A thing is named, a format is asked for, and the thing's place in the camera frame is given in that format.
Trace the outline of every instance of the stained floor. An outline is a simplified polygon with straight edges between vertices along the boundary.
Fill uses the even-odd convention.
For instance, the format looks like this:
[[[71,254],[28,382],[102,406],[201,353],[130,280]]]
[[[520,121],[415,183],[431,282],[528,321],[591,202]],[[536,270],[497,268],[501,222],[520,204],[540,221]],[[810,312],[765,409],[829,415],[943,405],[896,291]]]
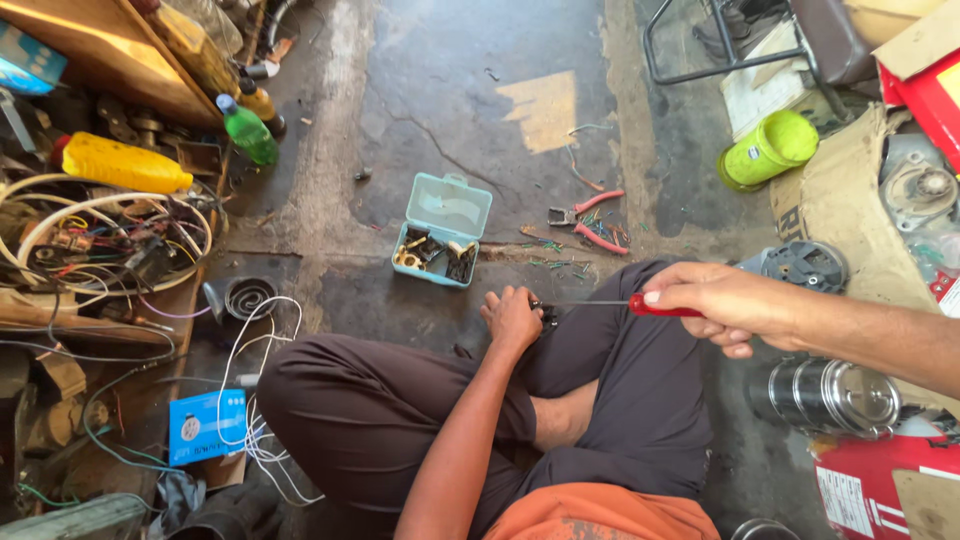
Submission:
[[[690,34],[705,18],[702,5],[675,4],[655,39],[659,61],[673,73],[707,66]],[[740,260],[776,244],[766,191],[735,194],[717,179],[716,156],[730,142],[719,80],[663,87],[648,79],[639,37],[658,6],[303,0],[280,31],[299,34],[297,44],[267,84],[289,125],[281,163],[231,175],[230,240],[213,275],[273,276],[302,303],[300,332],[444,353],[459,343],[480,355],[489,339],[477,309],[487,290],[525,284],[544,299],[584,297],[632,260],[661,253]],[[567,135],[585,124],[600,127]],[[546,228],[548,207],[595,193],[574,176],[571,152],[585,178],[626,192],[603,214],[629,233],[629,255],[566,233],[557,233],[561,254],[521,247],[531,240],[523,225]],[[356,182],[363,167],[372,176]],[[390,265],[419,172],[459,174],[492,194],[481,262],[465,291],[400,276]],[[591,265],[580,280],[531,259]],[[281,309],[276,320],[289,332],[295,313]],[[224,353],[222,331],[200,327],[197,335],[192,358]],[[238,362],[253,368],[260,359],[252,353]],[[717,436],[703,504],[721,533],[768,517],[804,538],[828,537],[804,439],[761,425],[746,409],[749,362],[716,355],[705,363]],[[223,369],[199,360],[189,366],[203,376]],[[283,537],[363,538],[381,525],[323,502],[291,510]]]

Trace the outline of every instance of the pliers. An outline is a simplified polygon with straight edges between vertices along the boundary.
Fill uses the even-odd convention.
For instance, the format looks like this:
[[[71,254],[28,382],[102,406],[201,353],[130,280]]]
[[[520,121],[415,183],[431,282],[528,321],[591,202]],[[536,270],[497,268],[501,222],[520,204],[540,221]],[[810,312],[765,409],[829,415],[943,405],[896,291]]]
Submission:
[[[595,205],[602,203],[608,199],[615,199],[617,197],[623,197],[622,189],[601,193],[596,197],[593,197],[589,201],[586,201],[585,203],[580,203],[579,205],[573,205],[573,209],[558,209],[558,208],[551,207],[550,211],[547,212],[546,222],[553,227],[562,227],[564,225],[576,224],[576,226],[573,228],[573,231],[575,233],[580,233],[583,236],[586,236],[589,241],[593,242],[594,244],[606,250],[610,250],[619,255],[626,255],[627,248],[623,248],[623,247],[611,244],[607,240],[604,240],[603,238],[598,236],[595,232],[588,229],[587,226],[581,223],[579,220],[577,220],[578,214],[581,214],[593,208]]]

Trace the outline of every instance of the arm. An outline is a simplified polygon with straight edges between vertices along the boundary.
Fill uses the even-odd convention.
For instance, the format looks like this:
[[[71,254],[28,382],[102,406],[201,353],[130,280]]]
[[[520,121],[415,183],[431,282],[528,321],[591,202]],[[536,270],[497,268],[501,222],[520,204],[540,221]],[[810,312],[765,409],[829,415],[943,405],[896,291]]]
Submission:
[[[651,306],[704,313],[684,326],[727,356],[751,356],[747,341],[757,334],[785,351],[841,358],[960,399],[960,320],[817,293],[723,264],[674,264],[643,291]]]
[[[523,351],[542,330],[542,311],[530,309],[530,291],[487,293],[480,313],[493,342],[473,380],[430,446],[400,514],[396,540],[467,538],[480,500],[507,381]]]

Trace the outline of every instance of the bare foot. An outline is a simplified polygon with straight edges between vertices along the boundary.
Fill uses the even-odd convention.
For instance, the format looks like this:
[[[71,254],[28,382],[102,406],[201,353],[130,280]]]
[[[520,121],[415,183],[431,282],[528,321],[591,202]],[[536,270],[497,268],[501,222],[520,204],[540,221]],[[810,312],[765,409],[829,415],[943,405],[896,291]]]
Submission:
[[[598,382],[593,380],[552,400],[530,398],[537,413],[537,450],[573,446],[583,436],[593,414]]]

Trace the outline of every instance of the screwdriver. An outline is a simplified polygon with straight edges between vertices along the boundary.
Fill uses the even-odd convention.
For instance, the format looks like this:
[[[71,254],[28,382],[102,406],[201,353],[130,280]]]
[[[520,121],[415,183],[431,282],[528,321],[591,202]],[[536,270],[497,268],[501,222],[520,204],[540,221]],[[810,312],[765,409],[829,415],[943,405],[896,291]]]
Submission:
[[[558,302],[531,302],[530,309],[551,306],[626,306],[634,315],[657,315],[659,317],[703,317],[704,314],[689,307],[675,309],[657,309],[647,306],[643,301],[643,293],[637,292],[630,296],[630,300],[560,300]]]

